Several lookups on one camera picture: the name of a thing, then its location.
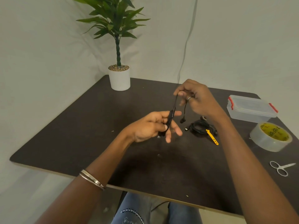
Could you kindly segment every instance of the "silver bangle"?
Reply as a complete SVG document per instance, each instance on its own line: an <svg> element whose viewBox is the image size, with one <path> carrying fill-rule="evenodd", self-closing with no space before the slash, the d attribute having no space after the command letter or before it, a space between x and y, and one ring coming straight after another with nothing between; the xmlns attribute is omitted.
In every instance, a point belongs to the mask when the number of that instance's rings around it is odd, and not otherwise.
<svg viewBox="0 0 299 224"><path fill-rule="evenodd" d="M105 187L98 181L96 180L90 173L88 173L86 170L82 170L80 172L80 176L86 179L87 181L91 182L92 184L96 185L102 190L105 190Z"/></svg>

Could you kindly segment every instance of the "yellow cable tie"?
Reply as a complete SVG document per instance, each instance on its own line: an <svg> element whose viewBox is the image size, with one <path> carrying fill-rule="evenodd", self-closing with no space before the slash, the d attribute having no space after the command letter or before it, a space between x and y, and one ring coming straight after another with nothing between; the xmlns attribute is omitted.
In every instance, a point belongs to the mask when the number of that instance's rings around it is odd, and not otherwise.
<svg viewBox="0 0 299 224"><path fill-rule="evenodd" d="M210 133L210 130L206 130L207 134L211 137L211 139L215 142L216 145L219 145L219 143L216 141L214 136Z"/></svg>

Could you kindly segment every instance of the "forearm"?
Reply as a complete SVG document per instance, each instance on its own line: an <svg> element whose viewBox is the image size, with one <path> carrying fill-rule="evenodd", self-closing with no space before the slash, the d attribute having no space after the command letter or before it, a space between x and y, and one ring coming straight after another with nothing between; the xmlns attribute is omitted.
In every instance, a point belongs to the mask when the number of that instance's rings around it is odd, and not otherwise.
<svg viewBox="0 0 299 224"><path fill-rule="evenodd" d="M222 147L246 222L299 223L279 187L241 138L227 115L215 118Z"/></svg>
<svg viewBox="0 0 299 224"><path fill-rule="evenodd" d="M109 147L86 168L86 171L106 186L131 143L132 140L121 132ZM101 192L99 187L78 176L36 223L87 223L99 201Z"/></svg>

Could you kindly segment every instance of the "blue jeans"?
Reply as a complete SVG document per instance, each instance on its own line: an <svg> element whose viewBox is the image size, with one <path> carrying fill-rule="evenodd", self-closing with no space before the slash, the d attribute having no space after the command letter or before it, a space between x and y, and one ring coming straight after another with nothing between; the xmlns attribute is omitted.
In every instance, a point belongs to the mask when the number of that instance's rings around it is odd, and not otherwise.
<svg viewBox="0 0 299 224"><path fill-rule="evenodd" d="M150 224L151 200L147 196L127 193L111 224ZM170 202L169 224L202 224L198 208Z"/></svg>

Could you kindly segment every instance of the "tabletop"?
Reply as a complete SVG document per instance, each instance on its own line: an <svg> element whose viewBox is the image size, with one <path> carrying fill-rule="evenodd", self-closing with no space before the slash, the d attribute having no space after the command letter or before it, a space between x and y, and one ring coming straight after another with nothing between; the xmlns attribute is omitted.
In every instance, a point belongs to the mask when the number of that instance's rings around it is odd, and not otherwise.
<svg viewBox="0 0 299 224"><path fill-rule="evenodd" d="M77 176L124 127L152 111L171 110L176 87L174 83L131 78L128 90L114 91L110 87L109 76L105 75L23 145L10 160ZM210 90L227 114L230 95L259 98L252 93ZM173 136L170 144L164 138L133 143L109 185L242 215L219 137L216 137L219 142L217 146L205 136L196 137L184 131L186 126L199 119L189 106L185 118L183 124L179 123L180 117L174 118L183 136ZM299 213L299 164L287 169L288 177L280 176L269 165L270 161L280 165L296 163L299 160L299 140L279 118L272 118L269 122L283 127L293 137L292 143L280 152L261 149L249 139L256 123L232 119L241 137Z"/></svg>

